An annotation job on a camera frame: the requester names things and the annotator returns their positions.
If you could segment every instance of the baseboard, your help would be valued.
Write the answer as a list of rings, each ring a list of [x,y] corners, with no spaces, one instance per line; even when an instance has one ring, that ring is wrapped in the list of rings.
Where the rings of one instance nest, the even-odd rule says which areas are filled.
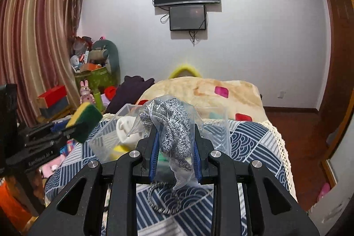
[[[265,112],[297,112],[297,113],[318,113],[316,108],[300,108],[300,107],[275,107],[264,106]]]

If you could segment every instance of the pink slipper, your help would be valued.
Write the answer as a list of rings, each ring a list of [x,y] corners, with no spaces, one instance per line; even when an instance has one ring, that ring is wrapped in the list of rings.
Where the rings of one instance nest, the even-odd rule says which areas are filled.
[[[317,197],[317,202],[320,201],[321,198],[323,198],[328,192],[330,192],[330,190],[331,190],[331,187],[330,187],[329,183],[325,183],[322,186],[321,192]]]

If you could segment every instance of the dark purple clothing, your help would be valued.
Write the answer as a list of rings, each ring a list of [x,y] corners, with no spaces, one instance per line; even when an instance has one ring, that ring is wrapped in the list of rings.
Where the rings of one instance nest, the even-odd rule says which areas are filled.
[[[125,104],[135,104],[145,90],[155,84],[154,79],[144,79],[140,76],[125,76],[124,82],[117,88],[115,96],[106,109],[106,113],[116,114]]]

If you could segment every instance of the red cloth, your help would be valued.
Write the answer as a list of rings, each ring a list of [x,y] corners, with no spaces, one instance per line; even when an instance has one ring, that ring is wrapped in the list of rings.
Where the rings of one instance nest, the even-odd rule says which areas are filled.
[[[235,120],[237,120],[237,121],[252,121],[252,117],[245,115],[245,114],[236,113]]]
[[[105,96],[108,98],[109,101],[112,101],[113,97],[115,96],[117,89],[114,86],[109,86],[104,90]]]
[[[146,100],[146,99],[140,100],[138,105],[143,105],[145,102],[148,102],[148,100]]]
[[[0,186],[0,206],[13,226],[20,232],[32,217],[10,194],[6,182]]]

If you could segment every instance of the bed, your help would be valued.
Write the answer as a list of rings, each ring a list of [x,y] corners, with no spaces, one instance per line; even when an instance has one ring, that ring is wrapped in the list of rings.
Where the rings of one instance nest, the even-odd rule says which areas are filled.
[[[214,79],[184,77],[161,81],[149,88],[140,98],[170,94],[194,106],[227,107],[230,118],[229,132],[231,157],[237,161],[251,162],[259,159],[296,199],[291,166],[284,141],[277,129],[268,121],[256,86],[240,81],[221,82]],[[250,116],[253,121],[237,121],[237,113]],[[77,144],[45,186],[49,203],[73,176],[90,160],[97,159],[89,141],[107,123],[102,120],[92,131],[85,144]],[[217,134],[212,126],[209,130]],[[137,226],[139,235],[209,235],[211,229],[213,187],[183,187],[178,190],[182,200],[181,210],[174,215],[155,212],[147,200],[148,185],[137,185]],[[247,234],[242,186],[239,185],[242,235]],[[153,200],[157,205],[171,205],[167,188],[155,190]],[[102,235],[105,235],[103,222]]]

